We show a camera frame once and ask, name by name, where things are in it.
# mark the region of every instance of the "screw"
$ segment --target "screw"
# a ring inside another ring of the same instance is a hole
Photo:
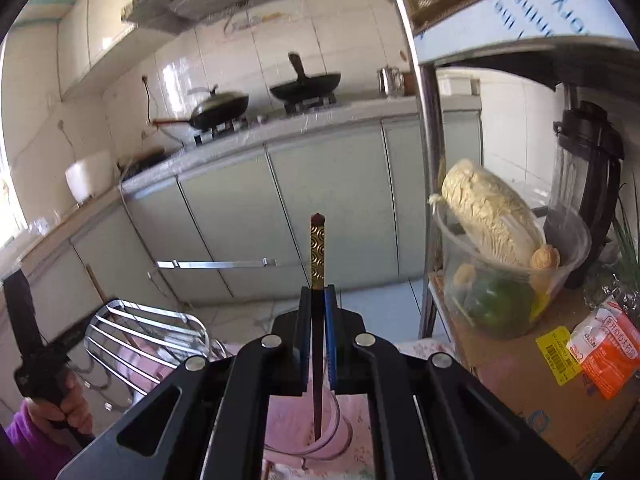
[[[207,361],[204,357],[200,355],[194,355],[193,357],[189,357],[187,362],[184,364],[184,367],[187,368],[190,372],[199,372],[204,368],[204,365],[207,364]]]
[[[265,348],[277,348],[282,344],[282,339],[279,335],[267,334],[262,338],[262,346]]]
[[[449,368],[453,362],[451,357],[448,354],[445,354],[443,352],[438,352],[437,354],[434,354],[433,357],[431,358],[431,361],[433,362],[433,365],[437,368]]]
[[[363,332],[356,336],[356,345],[358,346],[372,346],[376,342],[376,337],[368,332]]]

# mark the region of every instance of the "barcode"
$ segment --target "barcode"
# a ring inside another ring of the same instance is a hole
[[[549,345],[548,347],[546,347],[546,353],[548,353],[549,357],[551,357],[551,360],[554,362],[554,366],[556,367],[558,373],[564,373],[564,371],[566,370],[566,366],[564,365],[561,357],[558,355],[558,350],[556,350],[556,347],[554,345]]]

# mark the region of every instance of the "orange package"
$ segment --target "orange package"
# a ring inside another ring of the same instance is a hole
[[[612,297],[575,327],[566,347],[606,399],[640,367],[640,333]]]

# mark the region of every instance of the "window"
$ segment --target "window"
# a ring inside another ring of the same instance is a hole
[[[2,81],[2,67],[4,66],[4,48],[6,39],[0,45],[0,83]],[[2,85],[0,84],[0,102],[2,100]],[[26,229],[27,222],[22,214],[11,180],[9,162],[4,149],[4,132],[2,131],[2,108],[0,107],[0,247],[4,246],[21,230]]]

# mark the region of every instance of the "black wok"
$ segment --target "black wok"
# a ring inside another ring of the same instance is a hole
[[[295,52],[289,52],[289,61],[298,74],[298,79],[269,89],[273,96],[280,101],[295,104],[307,99],[324,97],[333,92],[340,84],[339,73],[306,76],[300,56]]]
[[[193,109],[190,119],[154,119],[153,126],[164,124],[187,123],[192,128],[206,132],[219,124],[238,118],[249,105],[249,96],[240,92],[222,92],[216,94],[214,86],[211,96]]]

